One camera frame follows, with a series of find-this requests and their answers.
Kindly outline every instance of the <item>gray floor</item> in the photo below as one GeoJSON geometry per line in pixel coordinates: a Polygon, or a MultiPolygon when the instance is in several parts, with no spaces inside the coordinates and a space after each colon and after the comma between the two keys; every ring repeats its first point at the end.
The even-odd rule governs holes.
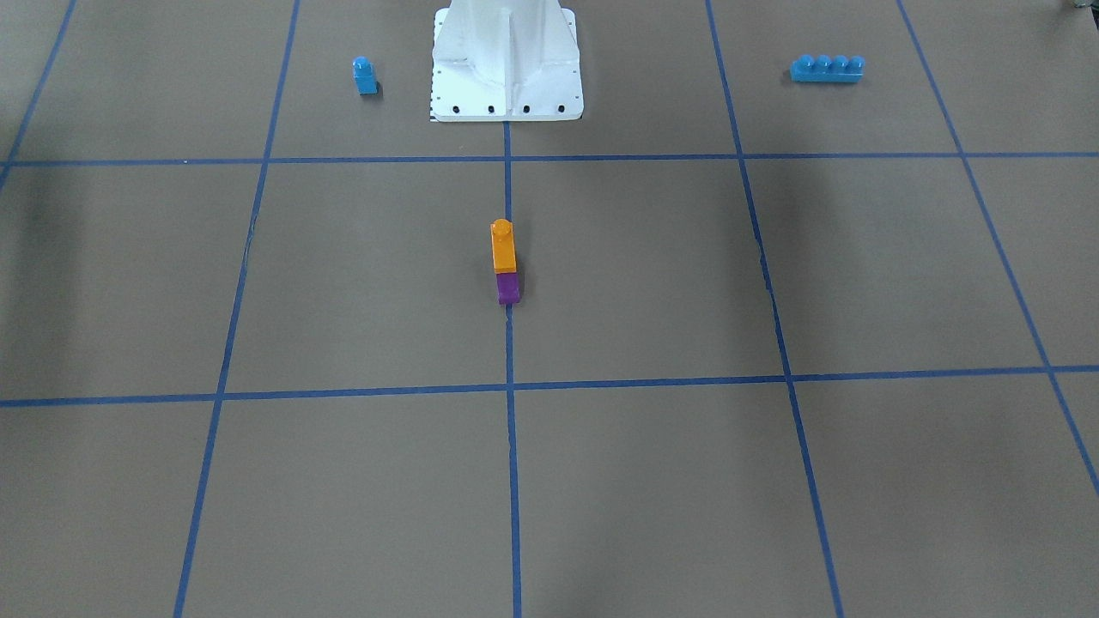
{"type": "Polygon", "coordinates": [[[1099,616],[1088,11],[443,3],[0,2],[0,616],[1099,616]]]}

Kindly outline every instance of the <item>blue stud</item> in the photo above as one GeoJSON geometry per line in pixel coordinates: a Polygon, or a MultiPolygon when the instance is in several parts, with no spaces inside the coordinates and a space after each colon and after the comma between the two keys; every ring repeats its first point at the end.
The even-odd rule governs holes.
{"type": "Polygon", "coordinates": [[[359,95],[377,95],[378,80],[374,78],[374,65],[366,56],[359,56],[352,62],[352,77],[355,78],[355,86],[358,87],[359,95]]]}
{"type": "Polygon", "coordinates": [[[862,56],[812,56],[806,54],[790,65],[790,79],[793,81],[831,81],[854,84],[863,78],[863,67],[866,60],[862,56]]]}

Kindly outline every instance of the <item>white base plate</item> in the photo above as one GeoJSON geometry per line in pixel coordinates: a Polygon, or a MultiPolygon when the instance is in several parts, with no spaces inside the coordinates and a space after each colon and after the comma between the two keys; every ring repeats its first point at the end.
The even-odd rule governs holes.
{"type": "MultiPolygon", "coordinates": [[[[435,38],[449,9],[435,13],[435,38]]],[[[576,41],[576,15],[562,9],[576,41]]],[[[515,109],[507,109],[503,86],[479,79],[467,67],[435,64],[431,78],[432,122],[577,120],[584,113],[580,63],[546,65],[520,84],[515,109]]]]}

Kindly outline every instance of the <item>purple block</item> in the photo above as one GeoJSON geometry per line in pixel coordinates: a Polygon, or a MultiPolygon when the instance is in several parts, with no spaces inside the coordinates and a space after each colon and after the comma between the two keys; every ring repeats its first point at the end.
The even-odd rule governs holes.
{"type": "Polygon", "coordinates": [[[498,273],[496,275],[496,294],[500,305],[519,302],[519,273],[498,273]]]}

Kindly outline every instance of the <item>vertical blue line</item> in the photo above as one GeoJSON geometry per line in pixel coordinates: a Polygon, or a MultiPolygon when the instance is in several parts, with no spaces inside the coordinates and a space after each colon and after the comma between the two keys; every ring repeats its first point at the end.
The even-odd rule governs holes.
{"type": "MultiPolygon", "coordinates": [[[[511,220],[511,123],[503,123],[503,218],[511,220]]],[[[515,347],[512,335],[512,307],[504,308],[504,376],[508,396],[508,482],[511,492],[511,613],[523,616],[523,572],[520,560],[519,528],[519,451],[515,435],[515,347]]]]}
{"type": "Polygon", "coordinates": [[[256,180],[256,194],[252,200],[252,216],[248,220],[248,232],[244,241],[244,255],[241,257],[241,269],[236,279],[236,293],[233,296],[233,311],[229,320],[229,332],[225,335],[225,351],[221,361],[221,372],[218,375],[218,390],[214,394],[213,411],[210,415],[210,429],[207,433],[207,445],[202,453],[202,468],[199,473],[198,488],[195,492],[195,508],[191,512],[191,526],[187,534],[187,548],[184,552],[184,564],[179,573],[179,588],[176,591],[174,618],[182,618],[184,604],[187,600],[187,587],[190,584],[191,565],[195,561],[195,548],[198,543],[199,526],[202,520],[202,506],[206,501],[207,484],[210,479],[210,466],[213,462],[214,445],[218,440],[218,427],[221,422],[221,407],[225,396],[225,385],[229,382],[229,367],[233,360],[233,344],[236,340],[236,325],[241,318],[241,305],[244,301],[244,287],[248,277],[248,254],[252,241],[256,234],[256,221],[259,218],[259,207],[264,199],[264,187],[267,183],[267,168],[270,164],[271,145],[275,142],[275,129],[278,123],[279,106],[282,100],[282,89],[286,86],[286,74],[290,66],[290,53],[293,49],[293,35],[298,25],[298,11],[301,0],[295,0],[290,12],[290,25],[286,35],[286,47],[282,51],[282,65],[279,69],[278,86],[275,88],[275,101],[271,103],[270,122],[267,126],[267,141],[264,145],[263,164],[256,180]]]}
{"type": "Polygon", "coordinates": [[[977,177],[973,173],[973,166],[969,164],[969,156],[966,154],[965,148],[962,147],[962,140],[958,137],[958,133],[954,128],[954,121],[951,120],[951,114],[946,110],[946,101],[943,99],[943,95],[939,90],[939,84],[935,81],[935,76],[931,71],[931,65],[928,64],[928,57],[923,53],[923,46],[920,45],[920,38],[915,35],[915,27],[912,25],[912,20],[908,16],[908,11],[904,9],[904,2],[902,0],[897,0],[897,9],[900,11],[901,19],[904,20],[904,27],[908,29],[908,35],[911,37],[912,45],[915,47],[915,53],[920,57],[920,64],[923,65],[923,73],[928,77],[928,82],[931,85],[931,90],[935,95],[935,100],[939,101],[939,110],[943,114],[943,120],[946,121],[946,129],[950,130],[951,137],[954,140],[954,146],[957,148],[958,155],[962,157],[962,165],[965,167],[966,176],[969,178],[969,187],[973,189],[973,195],[977,198],[977,206],[980,208],[980,214],[985,219],[985,227],[988,229],[988,233],[992,238],[992,244],[996,246],[996,253],[1000,257],[1000,264],[1003,266],[1003,272],[1008,275],[1008,282],[1011,284],[1011,290],[1015,295],[1015,301],[1019,304],[1019,309],[1023,313],[1023,319],[1026,321],[1026,328],[1030,330],[1031,339],[1034,341],[1034,347],[1037,349],[1039,357],[1042,360],[1042,365],[1045,367],[1046,376],[1050,378],[1050,386],[1053,387],[1053,393],[1057,398],[1057,405],[1061,406],[1061,413],[1065,417],[1065,423],[1068,424],[1068,431],[1073,435],[1073,441],[1076,443],[1076,450],[1079,452],[1080,460],[1084,462],[1084,468],[1087,471],[1088,477],[1091,479],[1091,488],[1095,490],[1096,495],[1099,495],[1099,475],[1096,473],[1091,455],[1088,453],[1087,445],[1084,443],[1084,439],[1080,435],[1080,430],[1076,426],[1076,419],[1073,418],[1073,412],[1068,408],[1068,401],[1065,400],[1065,396],[1061,390],[1057,374],[1053,368],[1053,364],[1050,362],[1050,356],[1046,353],[1045,345],[1042,343],[1042,338],[1039,335],[1037,325],[1034,323],[1034,318],[1031,314],[1030,308],[1026,306],[1026,299],[1023,297],[1022,287],[1015,278],[1014,269],[1011,267],[1011,262],[1008,260],[1008,253],[1003,249],[1003,243],[1000,242],[1000,234],[996,231],[996,224],[992,222],[992,216],[988,210],[988,206],[985,203],[985,196],[981,194],[980,186],[977,184],[977,177]]]}
{"type": "Polygon", "coordinates": [[[813,472],[812,459],[809,455],[809,441],[806,438],[804,424],[801,421],[801,406],[798,404],[798,393],[793,386],[793,376],[790,371],[790,358],[786,351],[786,339],[782,335],[782,321],[778,313],[778,301],[775,298],[775,288],[771,285],[770,268],[767,265],[767,252],[764,249],[763,233],[759,230],[759,219],[756,214],[755,199],[752,195],[752,183],[748,180],[747,163],[744,159],[744,148],[741,145],[741,132],[736,123],[736,111],[733,107],[732,90],[729,87],[729,77],[725,73],[725,62],[721,53],[721,41],[718,37],[718,24],[713,16],[713,5],[711,0],[706,0],[706,12],[710,20],[710,36],[713,38],[713,54],[718,60],[718,73],[721,75],[721,87],[725,95],[725,107],[729,112],[729,125],[733,132],[733,144],[736,147],[736,161],[740,165],[741,181],[744,185],[744,199],[748,207],[748,217],[752,219],[752,233],[755,236],[756,245],[759,247],[759,268],[763,272],[764,286],[770,297],[771,318],[775,321],[775,340],[778,343],[778,354],[782,361],[782,376],[786,382],[786,393],[790,400],[790,410],[793,413],[793,426],[798,433],[798,445],[801,449],[801,463],[806,471],[806,482],[809,485],[809,498],[813,507],[813,517],[817,520],[817,534],[820,538],[821,553],[824,558],[824,569],[828,572],[829,587],[832,592],[832,605],[835,609],[836,618],[844,618],[843,598],[840,595],[840,583],[835,574],[835,564],[832,560],[832,547],[828,538],[828,527],[824,525],[824,510],[821,508],[820,494],[817,489],[817,474],[813,472]]]}
{"type": "Polygon", "coordinates": [[[68,8],[65,9],[65,16],[62,18],[62,24],[57,29],[57,37],[54,38],[54,46],[49,49],[49,56],[46,58],[46,66],[42,68],[38,85],[34,87],[34,95],[31,96],[31,102],[26,106],[26,111],[23,112],[23,121],[19,123],[19,132],[15,133],[15,140],[12,141],[11,150],[8,152],[8,165],[4,166],[3,172],[0,172],[0,190],[3,190],[3,186],[8,183],[11,162],[15,161],[15,157],[19,156],[19,147],[23,144],[23,137],[26,136],[27,128],[31,126],[31,118],[34,115],[34,110],[38,107],[38,98],[42,97],[42,90],[46,87],[46,80],[49,79],[49,71],[54,69],[54,62],[57,60],[57,54],[60,52],[62,42],[65,41],[65,34],[68,32],[68,24],[73,19],[73,11],[75,9],[76,0],[69,0],[68,8]]]}

